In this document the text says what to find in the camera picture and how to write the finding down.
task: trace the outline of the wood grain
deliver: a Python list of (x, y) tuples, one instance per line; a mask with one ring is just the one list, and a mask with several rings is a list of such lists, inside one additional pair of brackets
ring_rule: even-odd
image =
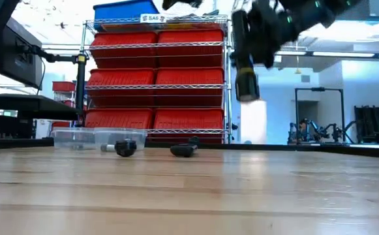
[(379, 234), (379, 158), (0, 150), (0, 234)]

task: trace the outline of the computer monitor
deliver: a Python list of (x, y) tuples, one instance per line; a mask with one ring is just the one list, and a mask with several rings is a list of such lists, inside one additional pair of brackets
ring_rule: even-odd
[(20, 46), (41, 42), (11, 18), (19, 0), (0, 0), (0, 74), (31, 87), (39, 88), (41, 60), (36, 55), (20, 52)]

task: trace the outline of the clear plastic container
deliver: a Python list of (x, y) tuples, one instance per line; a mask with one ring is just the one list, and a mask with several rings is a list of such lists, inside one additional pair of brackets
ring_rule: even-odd
[(95, 143), (101, 151), (115, 151), (117, 141), (133, 140), (137, 144), (137, 150), (144, 149), (147, 132), (139, 129), (126, 128), (95, 128)]
[(55, 127), (52, 131), (54, 147), (70, 149), (95, 149), (95, 134), (92, 128)]

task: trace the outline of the blue storage bin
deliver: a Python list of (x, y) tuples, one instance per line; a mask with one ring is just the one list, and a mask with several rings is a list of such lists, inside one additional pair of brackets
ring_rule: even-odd
[(141, 14), (158, 14), (152, 0), (130, 0), (93, 6), (95, 19), (139, 18)]

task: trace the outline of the ceiling light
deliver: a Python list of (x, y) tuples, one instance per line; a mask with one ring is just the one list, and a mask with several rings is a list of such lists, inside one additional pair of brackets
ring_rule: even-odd
[(334, 56), (334, 57), (373, 57), (374, 53), (353, 53), (353, 52), (314, 52), (315, 56)]
[(307, 52), (298, 52), (298, 51), (278, 51), (277, 55), (305, 55)]

